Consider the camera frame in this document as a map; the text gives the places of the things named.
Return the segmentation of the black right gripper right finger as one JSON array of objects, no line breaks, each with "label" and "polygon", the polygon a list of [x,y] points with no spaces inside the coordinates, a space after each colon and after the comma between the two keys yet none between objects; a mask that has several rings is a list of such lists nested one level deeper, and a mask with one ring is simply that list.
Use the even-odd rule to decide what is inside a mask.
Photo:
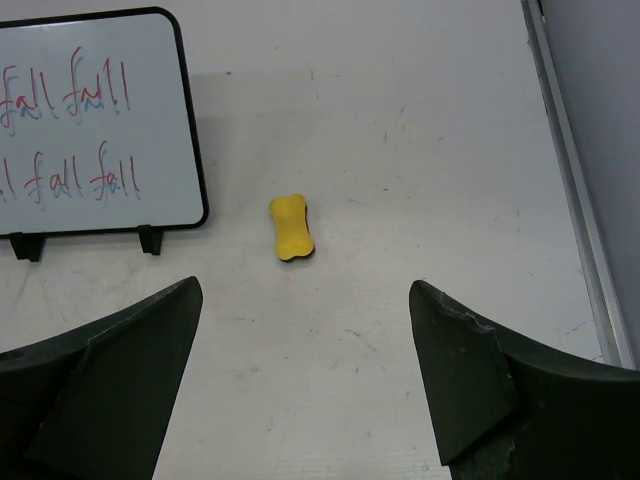
[{"label": "black right gripper right finger", "polygon": [[530,339],[418,280],[414,344],[455,479],[635,479],[639,374]]}]

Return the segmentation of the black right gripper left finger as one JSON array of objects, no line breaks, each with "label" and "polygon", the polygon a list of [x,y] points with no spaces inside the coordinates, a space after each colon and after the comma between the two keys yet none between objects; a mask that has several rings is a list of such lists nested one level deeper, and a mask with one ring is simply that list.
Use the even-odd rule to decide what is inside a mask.
[{"label": "black right gripper left finger", "polygon": [[152,478],[202,304],[191,276],[2,353],[2,478]]}]

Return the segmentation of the yellow bone-shaped eraser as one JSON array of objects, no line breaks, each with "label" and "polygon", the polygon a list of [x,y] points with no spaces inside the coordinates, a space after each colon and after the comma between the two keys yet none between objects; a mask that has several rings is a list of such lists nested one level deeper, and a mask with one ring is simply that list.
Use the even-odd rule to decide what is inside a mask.
[{"label": "yellow bone-shaped eraser", "polygon": [[307,222],[307,203],[301,194],[277,197],[269,204],[275,231],[275,252],[280,261],[311,257],[315,242]]}]

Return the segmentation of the black-framed small whiteboard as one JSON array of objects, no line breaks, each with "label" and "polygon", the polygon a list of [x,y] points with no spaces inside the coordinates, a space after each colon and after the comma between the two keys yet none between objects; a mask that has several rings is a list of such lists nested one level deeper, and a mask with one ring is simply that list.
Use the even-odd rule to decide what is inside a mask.
[{"label": "black-framed small whiteboard", "polygon": [[160,7],[1,25],[1,233],[209,214],[180,25]]}]

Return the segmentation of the aluminium table frame rail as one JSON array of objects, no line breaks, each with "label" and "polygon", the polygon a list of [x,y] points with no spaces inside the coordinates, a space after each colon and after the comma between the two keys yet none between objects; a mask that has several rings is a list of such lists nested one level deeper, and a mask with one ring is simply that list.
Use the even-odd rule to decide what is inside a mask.
[{"label": "aluminium table frame rail", "polygon": [[634,370],[637,368],[636,359],[624,325],[568,111],[562,98],[561,85],[545,32],[542,6],[538,1],[523,1],[521,6],[567,196],[603,361]]}]

